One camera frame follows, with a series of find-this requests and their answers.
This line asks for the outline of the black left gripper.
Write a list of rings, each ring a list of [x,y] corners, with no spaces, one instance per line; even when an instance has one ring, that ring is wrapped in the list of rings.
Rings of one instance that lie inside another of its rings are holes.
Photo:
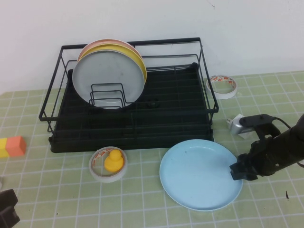
[[[0,193],[0,208],[4,209],[0,212],[0,228],[12,228],[20,221],[14,209],[17,202],[18,198],[13,189]]]

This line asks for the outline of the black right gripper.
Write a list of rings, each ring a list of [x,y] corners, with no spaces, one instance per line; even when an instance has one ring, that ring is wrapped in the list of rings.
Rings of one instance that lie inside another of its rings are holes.
[[[270,176],[281,170],[278,157],[281,146],[278,137],[252,143],[249,153],[239,155],[237,162],[230,165],[233,180],[254,181],[258,176]]]

